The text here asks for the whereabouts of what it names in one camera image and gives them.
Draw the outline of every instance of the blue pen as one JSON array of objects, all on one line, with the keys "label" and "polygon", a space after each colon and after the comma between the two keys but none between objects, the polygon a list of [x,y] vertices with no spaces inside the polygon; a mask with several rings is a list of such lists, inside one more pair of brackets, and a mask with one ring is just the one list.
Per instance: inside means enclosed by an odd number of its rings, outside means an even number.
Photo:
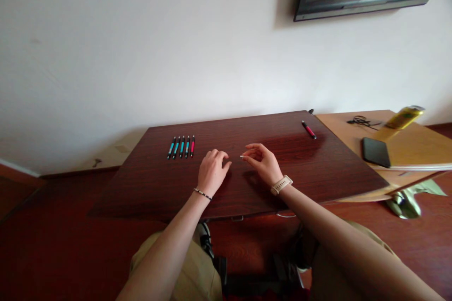
[{"label": "blue pen", "polygon": [[185,158],[188,157],[188,146],[190,145],[190,136],[187,138],[187,148],[185,148]]},{"label": "blue pen", "polygon": [[173,138],[173,143],[171,143],[171,147],[169,147],[169,151],[168,151],[168,160],[171,157],[171,152],[173,151],[173,147],[174,147],[174,142],[176,142],[176,136]]},{"label": "blue pen", "polygon": [[185,135],[182,138],[182,143],[180,144],[179,149],[179,157],[182,158],[182,155],[184,154],[184,143],[185,143]]},{"label": "blue pen", "polygon": [[173,159],[176,158],[176,153],[178,152],[179,143],[180,143],[180,136],[178,137],[178,142],[176,143],[176,146],[174,147]]}]

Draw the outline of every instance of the watch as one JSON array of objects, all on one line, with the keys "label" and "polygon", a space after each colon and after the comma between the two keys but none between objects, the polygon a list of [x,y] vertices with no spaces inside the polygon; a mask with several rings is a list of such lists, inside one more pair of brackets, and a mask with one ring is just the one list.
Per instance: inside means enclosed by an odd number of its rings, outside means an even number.
[{"label": "watch", "polygon": [[292,184],[293,181],[290,179],[289,176],[284,175],[284,177],[275,183],[275,185],[270,190],[273,195],[277,196],[279,192],[288,184]]}]

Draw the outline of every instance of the row of pens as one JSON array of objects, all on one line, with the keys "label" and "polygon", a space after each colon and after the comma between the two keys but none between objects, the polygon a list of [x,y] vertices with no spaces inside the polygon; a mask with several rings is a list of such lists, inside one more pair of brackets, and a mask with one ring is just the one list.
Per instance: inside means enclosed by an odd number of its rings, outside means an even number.
[{"label": "row of pens", "polygon": [[179,149],[179,157],[182,158],[184,156],[184,144],[185,144],[185,158],[188,158],[188,151],[190,150],[190,157],[193,157],[194,154],[194,135],[192,139],[192,143],[190,146],[190,136],[187,137],[187,143],[185,143],[185,135],[182,137],[182,142],[180,141],[180,136],[176,141],[176,136],[173,138],[173,143],[171,143],[171,147],[168,152],[168,160],[173,156],[173,159],[176,158]]}]

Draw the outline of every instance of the dark wood tabletop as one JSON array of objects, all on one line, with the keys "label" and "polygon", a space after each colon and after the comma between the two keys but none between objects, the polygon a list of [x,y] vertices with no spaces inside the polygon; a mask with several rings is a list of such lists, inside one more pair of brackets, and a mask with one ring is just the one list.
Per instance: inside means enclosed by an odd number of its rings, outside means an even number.
[{"label": "dark wood tabletop", "polygon": [[[317,139],[303,128],[304,120]],[[193,158],[167,160],[173,137],[195,135]],[[239,157],[249,143],[276,156],[294,187],[324,203],[387,186],[387,182],[307,111],[149,128],[107,186],[91,216],[171,220],[197,185],[205,154],[224,150],[232,161],[203,219],[278,212],[287,206]]]}]

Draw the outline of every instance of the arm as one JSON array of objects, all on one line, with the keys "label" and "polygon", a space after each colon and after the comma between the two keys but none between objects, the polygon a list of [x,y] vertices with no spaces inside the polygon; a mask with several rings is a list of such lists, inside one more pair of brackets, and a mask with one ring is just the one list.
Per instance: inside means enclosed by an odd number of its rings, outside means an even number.
[{"label": "arm", "polygon": [[[283,178],[272,152],[262,144],[246,147],[243,159],[268,185]],[[369,299],[443,300],[394,255],[293,186],[279,196]]]},{"label": "arm", "polygon": [[[222,167],[225,152],[214,149],[202,160],[198,189],[213,197],[231,162]],[[169,300],[182,269],[198,221],[210,200],[194,192],[166,227],[127,281],[117,301]]]}]

